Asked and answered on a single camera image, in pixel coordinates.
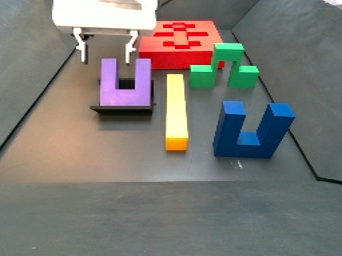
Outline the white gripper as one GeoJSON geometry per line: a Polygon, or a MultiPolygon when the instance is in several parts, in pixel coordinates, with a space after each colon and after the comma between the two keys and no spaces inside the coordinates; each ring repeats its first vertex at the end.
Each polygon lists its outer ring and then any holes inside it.
{"type": "Polygon", "coordinates": [[[53,0],[52,21],[67,34],[73,33],[80,51],[80,61],[87,64],[87,43],[84,34],[126,34],[126,64],[130,64],[134,45],[142,34],[156,26],[158,0],[53,0]]]}

